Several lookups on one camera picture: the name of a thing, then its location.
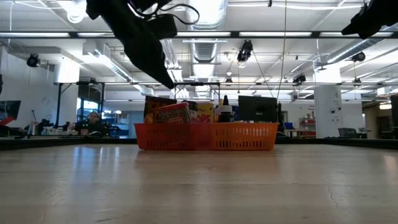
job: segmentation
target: computer monitor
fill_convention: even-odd
[[[18,118],[20,106],[20,100],[0,101],[0,121],[8,117],[12,117],[13,120],[16,120]]]
[[[239,96],[239,120],[277,122],[276,98]]]

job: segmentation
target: wooden table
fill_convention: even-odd
[[[0,152],[0,223],[335,224],[398,220],[398,151],[76,145]]]

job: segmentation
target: cracker box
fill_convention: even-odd
[[[167,99],[154,96],[145,97],[145,109],[144,109],[144,123],[153,124],[159,122],[158,110],[159,108],[167,105],[176,104],[177,100]]]
[[[188,103],[179,103],[159,108],[159,121],[167,124],[190,123]]]
[[[212,123],[214,122],[214,104],[198,103],[198,122]]]

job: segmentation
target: spotlight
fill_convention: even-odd
[[[246,62],[247,60],[249,60],[252,50],[253,50],[253,44],[251,43],[251,40],[245,40],[241,47],[241,50],[238,53],[238,61]]]
[[[305,78],[305,74],[301,73],[300,75],[297,75],[294,79],[293,79],[293,83],[303,83],[307,81],[307,79]]]
[[[232,78],[227,78],[227,79],[225,80],[225,82],[226,82],[226,83],[232,83],[233,81],[232,81]]]
[[[41,61],[39,59],[38,54],[31,54],[30,57],[26,61],[27,66],[31,68],[37,68],[40,66]]]
[[[366,55],[364,52],[360,52],[350,58],[353,62],[363,62],[366,59]]]
[[[355,78],[354,79],[354,81],[353,81],[353,83],[362,83],[362,81],[361,81],[361,79],[360,78]]]

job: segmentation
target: red box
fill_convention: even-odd
[[[187,124],[190,123],[188,103],[163,106],[159,108],[159,120],[167,124]]]

